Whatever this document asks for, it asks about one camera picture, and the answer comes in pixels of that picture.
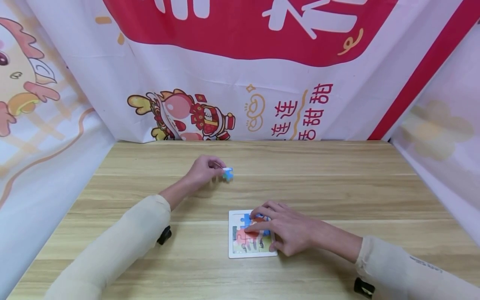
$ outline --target cartoon dragon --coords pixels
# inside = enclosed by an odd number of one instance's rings
[[[207,104],[204,95],[195,99],[180,89],[142,95],[131,95],[128,104],[138,115],[152,112],[157,127],[152,129],[156,140],[228,140],[235,128],[235,116],[223,114]]]
[[[36,39],[22,25],[0,18],[0,137],[10,134],[10,124],[21,113],[34,111],[39,101],[59,100],[57,91],[44,85],[57,83],[50,67],[40,59],[45,55],[31,44]]]

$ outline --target wooden table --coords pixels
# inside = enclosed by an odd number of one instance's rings
[[[174,183],[200,154],[234,168],[172,213],[173,237],[135,262],[104,299],[362,299],[351,264],[324,251],[228,259],[228,211],[268,199],[358,235],[376,235],[480,285],[480,251],[408,163],[383,142],[118,143],[10,296],[41,299],[122,214]]]

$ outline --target white backdrop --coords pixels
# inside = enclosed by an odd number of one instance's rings
[[[6,299],[115,140],[24,0],[0,0],[0,77]]]
[[[420,96],[392,137],[480,246],[480,24]]]
[[[143,143],[365,140],[462,0],[28,3],[113,135]]]

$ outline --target sleeve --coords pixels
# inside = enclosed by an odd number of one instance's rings
[[[480,288],[381,239],[363,238],[355,291],[373,300],[480,300]]]
[[[170,222],[170,205],[148,196],[128,210],[60,274],[45,300],[99,300],[105,287],[155,246]]]

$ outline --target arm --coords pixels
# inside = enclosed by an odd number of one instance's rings
[[[219,158],[201,156],[178,182],[128,210],[60,274],[46,300],[99,300],[106,286],[154,247],[170,221],[170,211],[213,177],[223,174]]]
[[[273,201],[255,208],[251,217],[257,214],[272,220],[256,223],[245,232],[273,231],[282,242],[276,241],[270,250],[278,249],[286,256],[315,247],[354,263],[361,279],[375,288],[368,291],[360,287],[359,292],[372,296],[371,299],[480,300],[480,288],[378,238],[361,238]]]

